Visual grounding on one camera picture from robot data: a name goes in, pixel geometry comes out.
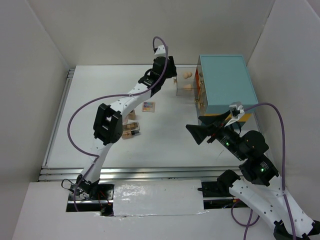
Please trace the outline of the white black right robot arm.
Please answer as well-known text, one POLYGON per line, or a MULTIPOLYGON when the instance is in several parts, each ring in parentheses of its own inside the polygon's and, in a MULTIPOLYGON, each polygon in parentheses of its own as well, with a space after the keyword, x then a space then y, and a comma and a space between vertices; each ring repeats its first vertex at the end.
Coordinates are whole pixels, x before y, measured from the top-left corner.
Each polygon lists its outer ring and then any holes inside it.
POLYGON ((283 187, 283 179, 265 155, 269 149, 263 135, 248 131, 240 136, 232 127, 245 114, 242 105, 214 116, 199 116, 202 125, 186 125, 197 144, 218 141, 243 163, 242 176, 226 170, 217 178, 218 192, 245 203, 273 230, 277 240, 308 240, 319 235, 319 221, 310 218, 283 187))

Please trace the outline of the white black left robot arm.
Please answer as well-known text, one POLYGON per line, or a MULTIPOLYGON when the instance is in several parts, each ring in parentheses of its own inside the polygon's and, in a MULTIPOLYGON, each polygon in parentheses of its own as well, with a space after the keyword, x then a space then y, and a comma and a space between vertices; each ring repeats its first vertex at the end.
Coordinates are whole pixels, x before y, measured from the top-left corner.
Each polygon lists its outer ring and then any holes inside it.
POLYGON ((139 79, 134 88, 127 94, 113 94, 93 99, 78 108, 71 116, 67 125, 67 136, 71 145, 79 152, 90 157, 90 163, 83 168, 76 179, 75 188, 82 196, 91 200, 97 197, 102 166, 106 156, 123 134, 123 118, 143 102, 159 92, 167 79, 177 76, 177 68, 173 56, 158 56, 153 60, 152 68, 148 69, 139 79), (93 123, 93 150, 86 152, 79 148, 71 137, 71 124, 76 114, 96 101, 119 97, 109 105, 100 104, 93 123))

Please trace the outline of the beige makeup sponge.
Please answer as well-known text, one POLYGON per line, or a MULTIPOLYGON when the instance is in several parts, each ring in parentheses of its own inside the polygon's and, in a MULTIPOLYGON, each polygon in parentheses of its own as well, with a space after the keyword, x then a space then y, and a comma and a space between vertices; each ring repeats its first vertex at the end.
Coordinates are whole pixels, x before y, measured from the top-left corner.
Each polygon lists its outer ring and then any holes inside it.
POLYGON ((193 89, 193 86, 191 84, 186 84, 182 89, 185 91, 191 91, 193 89))
POLYGON ((193 75, 192 72, 184 72, 184 73, 182 74, 182 77, 183 77, 184 79, 188 79, 188 78, 191 78, 192 75, 193 75))

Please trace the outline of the clear drawer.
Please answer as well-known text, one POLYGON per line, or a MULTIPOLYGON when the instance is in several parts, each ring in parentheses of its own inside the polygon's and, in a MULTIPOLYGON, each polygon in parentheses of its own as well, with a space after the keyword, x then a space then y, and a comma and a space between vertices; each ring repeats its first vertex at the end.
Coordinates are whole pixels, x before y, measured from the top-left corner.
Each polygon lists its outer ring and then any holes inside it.
POLYGON ((173 78, 173 84, 175 86, 175 92, 177 97, 195 97, 195 92, 197 89, 196 85, 196 70, 195 65, 178 65, 176 67, 177 76, 173 78), (192 72, 192 77, 184 79, 184 72, 192 72), (192 90, 184 90, 183 86, 191 84, 193 86, 192 90))

